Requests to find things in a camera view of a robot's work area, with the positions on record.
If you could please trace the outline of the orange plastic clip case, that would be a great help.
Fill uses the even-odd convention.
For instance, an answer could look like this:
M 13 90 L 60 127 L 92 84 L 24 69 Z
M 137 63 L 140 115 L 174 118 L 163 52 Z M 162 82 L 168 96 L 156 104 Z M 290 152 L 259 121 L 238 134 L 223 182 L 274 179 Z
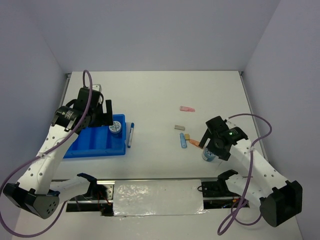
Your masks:
M 189 140 L 189 143 L 190 143 L 191 145 L 197 147 L 197 148 L 201 148 L 201 147 L 199 146 L 200 143 L 199 143 L 198 141 L 194 140 L 194 139 L 190 139 L 190 140 Z

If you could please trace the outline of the blue round tape tin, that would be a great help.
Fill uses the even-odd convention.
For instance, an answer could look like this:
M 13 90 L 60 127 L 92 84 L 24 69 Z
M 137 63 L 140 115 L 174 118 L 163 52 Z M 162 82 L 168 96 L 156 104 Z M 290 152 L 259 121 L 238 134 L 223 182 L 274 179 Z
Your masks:
M 112 136 L 119 137 L 122 134 L 123 125 L 120 121 L 114 120 L 113 125 L 109 125 L 108 129 Z

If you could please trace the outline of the small yellow eraser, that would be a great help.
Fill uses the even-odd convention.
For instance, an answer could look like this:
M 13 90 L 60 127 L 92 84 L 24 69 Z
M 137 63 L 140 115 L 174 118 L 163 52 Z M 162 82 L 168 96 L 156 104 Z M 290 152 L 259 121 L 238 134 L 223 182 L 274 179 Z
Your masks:
M 186 134 L 184 135 L 184 138 L 188 141 L 188 140 L 190 140 L 190 135 L 186 133 Z

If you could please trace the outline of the blue plastic clip case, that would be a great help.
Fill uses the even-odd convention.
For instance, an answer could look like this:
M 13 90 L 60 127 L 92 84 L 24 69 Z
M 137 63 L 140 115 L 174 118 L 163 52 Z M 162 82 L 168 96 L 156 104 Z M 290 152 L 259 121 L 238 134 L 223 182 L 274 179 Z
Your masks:
M 182 132 L 179 134 L 179 140 L 180 140 L 181 148 L 186 149 L 187 148 L 187 141 L 185 139 L 185 135 Z

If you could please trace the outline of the blue white marker pen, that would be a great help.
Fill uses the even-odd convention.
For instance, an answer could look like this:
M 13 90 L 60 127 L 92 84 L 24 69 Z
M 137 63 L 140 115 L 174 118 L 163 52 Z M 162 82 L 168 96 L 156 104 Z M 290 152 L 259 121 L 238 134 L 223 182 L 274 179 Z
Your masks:
M 132 146 L 134 128 L 135 128 L 135 124 L 132 122 L 130 125 L 129 138 L 128 138 L 128 143 L 127 143 L 128 148 L 131 148 L 131 146 Z

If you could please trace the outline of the grey eraser block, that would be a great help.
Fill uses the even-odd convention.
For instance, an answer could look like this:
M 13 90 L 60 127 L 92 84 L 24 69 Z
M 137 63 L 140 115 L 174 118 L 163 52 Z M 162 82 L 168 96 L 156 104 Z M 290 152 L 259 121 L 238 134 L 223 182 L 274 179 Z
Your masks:
M 182 126 L 182 125 L 175 125 L 174 128 L 175 128 L 176 130 L 181 130 L 181 131 L 184 131 L 184 130 L 185 130 L 185 127 Z

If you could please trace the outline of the pink stapler refill case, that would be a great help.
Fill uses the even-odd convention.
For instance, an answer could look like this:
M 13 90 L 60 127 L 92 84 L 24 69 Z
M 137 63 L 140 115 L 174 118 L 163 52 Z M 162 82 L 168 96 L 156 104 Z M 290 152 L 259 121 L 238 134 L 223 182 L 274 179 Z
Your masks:
M 191 113 L 194 113 L 195 112 L 195 109 L 192 108 L 192 107 L 187 107 L 187 106 L 180 106 L 179 107 L 179 110 L 182 111 L 182 112 L 191 112 Z

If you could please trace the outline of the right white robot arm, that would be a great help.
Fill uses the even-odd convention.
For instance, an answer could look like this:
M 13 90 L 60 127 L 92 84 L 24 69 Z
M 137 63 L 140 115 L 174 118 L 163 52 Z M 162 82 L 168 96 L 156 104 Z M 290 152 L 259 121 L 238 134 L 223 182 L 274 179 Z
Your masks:
M 219 174 L 216 181 L 202 182 L 203 197 L 238 195 L 239 206 L 257 207 L 272 227 L 302 212 L 302 186 L 271 166 L 255 149 L 256 140 L 251 141 L 240 127 L 221 116 L 205 124 L 207 129 L 199 143 L 203 158 L 218 158 L 228 163 L 229 169 Z

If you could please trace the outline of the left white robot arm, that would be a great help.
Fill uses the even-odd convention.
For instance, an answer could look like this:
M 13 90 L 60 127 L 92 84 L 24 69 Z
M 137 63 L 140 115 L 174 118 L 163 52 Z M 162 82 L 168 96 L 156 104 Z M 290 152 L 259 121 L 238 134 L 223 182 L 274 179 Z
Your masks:
M 102 122 L 103 100 L 101 85 L 93 85 L 92 92 L 82 87 L 77 99 L 55 112 L 37 160 L 32 161 L 17 182 L 4 185 L 2 192 L 14 205 L 42 219 L 48 219 L 60 203 L 76 196 L 88 200 L 98 197 L 107 199 L 108 189 L 86 173 L 78 173 L 65 181 L 52 181 L 67 150 L 81 131 Z

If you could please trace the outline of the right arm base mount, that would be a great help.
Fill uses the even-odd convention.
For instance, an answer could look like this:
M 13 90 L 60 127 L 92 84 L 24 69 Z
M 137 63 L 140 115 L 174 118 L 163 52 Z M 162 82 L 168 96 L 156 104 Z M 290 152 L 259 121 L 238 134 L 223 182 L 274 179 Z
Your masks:
M 230 209 L 241 196 L 228 190 L 227 185 L 222 180 L 202 181 L 197 190 L 202 193 L 204 209 Z

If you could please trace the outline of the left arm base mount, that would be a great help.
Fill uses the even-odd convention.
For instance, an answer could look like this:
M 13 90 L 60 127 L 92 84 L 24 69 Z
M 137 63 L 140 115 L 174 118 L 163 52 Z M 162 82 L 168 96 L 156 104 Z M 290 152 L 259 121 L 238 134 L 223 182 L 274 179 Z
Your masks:
M 99 180 L 100 191 L 95 196 L 78 195 L 67 202 L 67 213 L 96 213 L 103 217 L 114 216 L 115 181 Z

